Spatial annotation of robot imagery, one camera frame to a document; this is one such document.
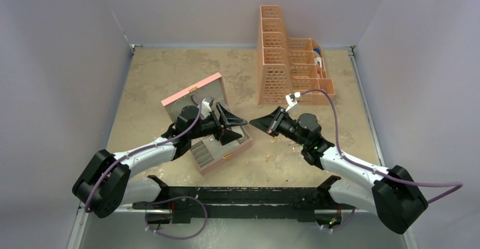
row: black bracket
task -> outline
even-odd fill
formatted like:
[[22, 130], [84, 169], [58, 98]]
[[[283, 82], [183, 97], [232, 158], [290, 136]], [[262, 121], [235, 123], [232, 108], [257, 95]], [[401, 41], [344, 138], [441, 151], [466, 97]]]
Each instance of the black bracket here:
[[[403, 167], [389, 170], [392, 177], [413, 181]], [[417, 186], [400, 184], [387, 178], [375, 181], [372, 188], [377, 215], [382, 223], [397, 234], [403, 234], [428, 208], [428, 202]]]
[[[200, 200], [209, 218], [288, 218], [299, 222], [327, 224], [331, 216], [319, 216], [316, 210], [338, 209], [328, 189], [339, 177], [330, 177], [319, 187], [170, 187], [155, 176], [149, 176], [162, 188], [155, 201], [177, 196]], [[173, 201], [172, 223], [187, 224], [192, 218], [203, 218], [201, 206], [190, 199]], [[168, 209], [168, 204], [135, 203], [134, 209]]]
[[[115, 161], [116, 159], [113, 154], [109, 153], [107, 150], [101, 150], [95, 153], [87, 167], [85, 167], [82, 174], [75, 182], [72, 188], [73, 194], [80, 199], [82, 203], [87, 202], [88, 195], [92, 191], [97, 180]], [[99, 218], [104, 218], [110, 215], [120, 205], [129, 177], [130, 169], [128, 166], [118, 164], [105, 178], [93, 195], [90, 210], [92, 210]]]

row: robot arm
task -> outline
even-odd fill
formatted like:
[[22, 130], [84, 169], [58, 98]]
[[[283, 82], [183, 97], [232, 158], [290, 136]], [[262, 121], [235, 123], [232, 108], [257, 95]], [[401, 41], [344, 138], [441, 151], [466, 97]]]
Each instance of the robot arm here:
[[[297, 97], [292, 95], [286, 98], [295, 100]], [[297, 107], [294, 102], [289, 104], [288, 110]], [[300, 144], [301, 154], [310, 165], [340, 174], [351, 181], [338, 178], [330, 185], [328, 193], [335, 202], [376, 214], [386, 227], [399, 234], [404, 233], [426, 210], [428, 202], [417, 186], [392, 182], [382, 176], [390, 175], [412, 182], [404, 168], [395, 166], [389, 169], [340, 153], [333, 143], [323, 138], [322, 127], [315, 115], [304, 113], [294, 120], [288, 110], [278, 107], [270, 115], [251, 120], [250, 124], [268, 135], [282, 134]]]
[[[216, 140], [225, 145], [242, 137], [228, 128], [246, 125], [246, 120], [228, 112], [218, 102], [218, 114], [215, 114], [211, 110], [213, 100], [210, 97], [205, 98], [202, 105], [200, 112], [196, 106], [185, 106], [176, 123], [149, 144], [124, 152], [101, 150], [95, 153], [75, 182], [73, 194], [86, 205], [89, 203], [89, 210], [99, 218], [104, 218], [122, 204], [154, 200], [161, 191], [156, 182], [149, 178], [130, 179], [151, 167], [183, 156], [191, 148], [192, 139], [214, 135]], [[109, 168], [112, 169], [95, 189], [96, 183]]]

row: metal frame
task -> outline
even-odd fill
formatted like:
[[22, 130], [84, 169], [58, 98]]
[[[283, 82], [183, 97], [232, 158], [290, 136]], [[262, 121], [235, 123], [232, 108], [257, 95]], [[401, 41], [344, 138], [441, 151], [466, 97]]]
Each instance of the metal frame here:
[[[143, 47], [143, 46], [142, 45], [132, 45], [132, 54], [135, 51], [136, 47]], [[365, 92], [363, 90], [362, 81], [361, 81], [361, 79], [359, 77], [359, 74], [358, 74], [358, 67], [357, 67], [357, 63], [355, 61], [353, 48], [352, 47], [325, 48], [325, 50], [346, 50], [348, 52], [348, 55], [350, 57], [350, 61], [352, 62], [353, 71], [355, 73], [355, 79], [356, 79], [357, 84], [358, 84], [358, 90], [360, 91], [361, 99], [362, 99], [362, 102], [363, 102], [363, 108], [365, 109], [365, 115], [366, 115], [366, 118], [367, 118], [367, 121], [368, 121], [368, 125], [370, 127], [370, 132], [371, 132], [371, 135], [372, 135], [372, 140], [374, 142], [374, 147], [375, 147], [377, 159], [378, 159], [379, 164], [381, 166], [384, 166], [385, 161], [383, 159], [382, 151], [380, 149], [380, 145], [379, 145], [379, 142], [378, 142], [378, 137], [377, 137], [377, 134], [376, 134], [376, 131], [375, 131], [375, 126], [374, 126], [374, 123], [372, 121], [370, 108], [368, 106], [366, 96], [365, 96]], [[132, 209], [131, 205], [124, 205], [124, 206], [121, 206], [121, 207], [117, 208], [117, 210], [115, 210], [115, 212], [145, 213], [146, 211], [138, 210], [138, 209]], [[159, 214], [169, 213], [169, 211], [164, 210], [164, 209], [150, 210], [148, 212], [149, 213], [159, 213]], [[336, 212], [337, 212], [336, 210], [330, 210], [330, 209], [315, 210], [315, 214], [331, 214], [331, 213], [336, 213]], [[73, 230], [72, 230], [72, 234], [70, 235], [70, 241], [68, 243], [67, 249], [80, 248], [80, 242], [82, 241], [82, 236], [83, 236], [83, 233], [84, 233], [84, 230], [85, 230], [85, 223], [87, 222], [88, 216], [89, 216], [89, 214], [85, 213], [83, 211], [83, 204], [81, 204], [79, 206], [79, 210], [78, 210], [78, 213], [77, 213], [77, 216], [76, 216], [76, 219], [75, 219], [75, 224], [74, 224], [74, 227], [73, 227]], [[413, 235], [413, 233], [410, 229], [407, 230], [407, 232], [404, 234], [404, 239], [405, 239], [405, 243], [406, 243], [406, 246], [407, 246], [408, 249], [417, 249], [417, 244], [415, 242], [414, 235]]]
[[[374, 141], [374, 147], [377, 155], [378, 162], [381, 166], [385, 166], [385, 161], [383, 160], [382, 150], [380, 149], [380, 144], [378, 142], [378, 137], [375, 131], [375, 125], [372, 120], [372, 115], [370, 113], [370, 108], [368, 106], [367, 98], [365, 96], [365, 91], [363, 90], [362, 80], [360, 79], [360, 75], [358, 74], [358, 67], [357, 62], [355, 61], [355, 47], [349, 47], [347, 49], [348, 56], [350, 57], [350, 61], [352, 62], [353, 71], [355, 73], [355, 78], [358, 84], [358, 90], [360, 91], [360, 95], [362, 97], [363, 108], [365, 109], [365, 115], [367, 117], [368, 125], [370, 126], [370, 132], [372, 134], [372, 140]], [[403, 235], [405, 239], [405, 244], [408, 249], [417, 249], [417, 243], [415, 241], [415, 237], [411, 229], [408, 229], [405, 234]]]
[[79, 206], [75, 218], [74, 228], [72, 229], [72, 234], [70, 235], [70, 240], [68, 241], [67, 249], [80, 248], [80, 243], [82, 242], [83, 231], [85, 231], [87, 219], [88, 213], [83, 211], [83, 206]]

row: white object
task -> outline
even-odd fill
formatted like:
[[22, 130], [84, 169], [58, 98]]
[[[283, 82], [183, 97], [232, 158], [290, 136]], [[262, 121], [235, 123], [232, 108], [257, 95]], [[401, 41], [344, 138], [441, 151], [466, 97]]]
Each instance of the white object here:
[[212, 109], [210, 108], [210, 103], [206, 99], [202, 100], [202, 109], [200, 110], [202, 117], [206, 118], [210, 116], [210, 112], [212, 112]]
[[323, 67], [322, 67], [322, 58], [316, 57], [316, 58], [315, 58], [315, 62], [316, 62], [316, 64], [317, 64], [318, 66], [320, 66], [320, 68], [323, 68]]
[[134, 156], [129, 156], [127, 159], [120, 162], [121, 164], [127, 165], [128, 168], [130, 168], [130, 171], [131, 171], [130, 178], [132, 178], [137, 174], [147, 169], [150, 169], [151, 167], [157, 166], [158, 164], [161, 164], [164, 162], [169, 162], [173, 159], [173, 157], [175, 156], [175, 151], [177, 150], [173, 146], [173, 143], [166, 143], [164, 145], [159, 145], [160, 143], [166, 140], [167, 139], [165, 138], [158, 138], [149, 144], [142, 145], [140, 147], [137, 147], [129, 151], [114, 153], [113, 155], [115, 159], [119, 159], [122, 156], [124, 155], [128, 156], [128, 154], [131, 153], [132, 151], [140, 149], [147, 145], [155, 144], [157, 146], [157, 147], [148, 149], [146, 151], [142, 151], [138, 154], [135, 154]]
[[333, 201], [348, 204], [376, 215], [374, 196], [371, 190], [365, 190], [359, 185], [340, 179], [328, 191]]
[[285, 96], [286, 102], [288, 104], [288, 107], [286, 108], [285, 112], [291, 113], [294, 112], [298, 108], [298, 102], [297, 100], [300, 98], [300, 93], [296, 92], [293, 94], [289, 94]]
[[[356, 158], [347, 153], [343, 153], [343, 154], [348, 159], [356, 163], [359, 163], [371, 168], [374, 167], [376, 169], [376, 172], [382, 172], [384, 174], [388, 174], [387, 167], [382, 167], [382, 166], [377, 166], [377, 165], [367, 163], [361, 160], [360, 158]], [[361, 186], [362, 188], [368, 191], [372, 189], [375, 181], [383, 179], [383, 177], [379, 174], [374, 174], [371, 171], [367, 171], [365, 169], [357, 167], [353, 164], [350, 164], [346, 160], [344, 160], [342, 156], [338, 153], [338, 150], [336, 147], [328, 148], [323, 153], [323, 157], [320, 158], [320, 162], [322, 163], [322, 167], [324, 170], [332, 171], [334, 173], [342, 175], [343, 177], [353, 181], [355, 184], [358, 184], [359, 186]]]
[[137, 203], [141, 201], [155, 201], [161, 188], [157, 182], [150, 178], [130, 180], [125, 188], [125, 194], [120, 205]]

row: tan work surface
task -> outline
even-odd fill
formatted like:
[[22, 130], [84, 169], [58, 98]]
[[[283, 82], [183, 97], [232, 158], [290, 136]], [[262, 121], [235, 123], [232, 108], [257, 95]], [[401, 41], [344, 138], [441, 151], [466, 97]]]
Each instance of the tan work surface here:
[[[377, 157], [347, 51], [325, 50], [325, 64], [333, 79], [340, 124], [340, 145], [345, 152], [377, 164]], [[220, 72], [229, 107], [247, 121], [262, 117], [276, 106], [256, 104], [255, 50], [137, 49], [123, 90], [107, 150], [120, 152], [149, 143], [171, 124], [161, 100]], [[324, 137], [335, 142], [330, 106], [300, 106], [292, 114], [315, 114]], [[279, 136], [276, 142], [250, 126], [253, 146], [225, 166], [202, 176], [190, 154], [139, 174], [156, 175], [170, 186], [312, 187], [332, 173], [310, 166], [299, 146]]]

